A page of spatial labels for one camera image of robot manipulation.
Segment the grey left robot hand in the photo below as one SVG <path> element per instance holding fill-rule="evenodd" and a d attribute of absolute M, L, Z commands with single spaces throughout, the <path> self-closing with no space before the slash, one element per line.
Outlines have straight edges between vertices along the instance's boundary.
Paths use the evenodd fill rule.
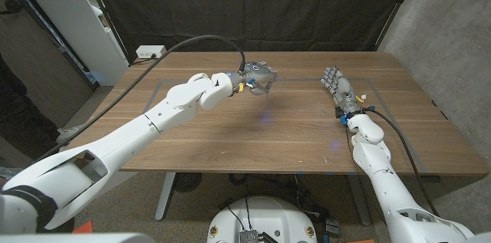
<path fill-rule="evenodd" d="M 233 94 L 248 87 L 254 95 L 267 94 L 278 78 L 277 72 L 264 61 L 246 63 L 243 71 L 235 71 L 228 76 Z"/>

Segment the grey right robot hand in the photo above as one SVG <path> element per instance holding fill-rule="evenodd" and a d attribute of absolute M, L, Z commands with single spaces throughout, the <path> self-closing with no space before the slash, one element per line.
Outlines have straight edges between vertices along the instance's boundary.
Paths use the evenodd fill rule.
<path fill-rule="evenodd" d="M 354 88 L 336 66 L 325 69 L 321 82 L 333 96 L 337 118 L 361 111 L 361 101 L 357 98 Z"/>

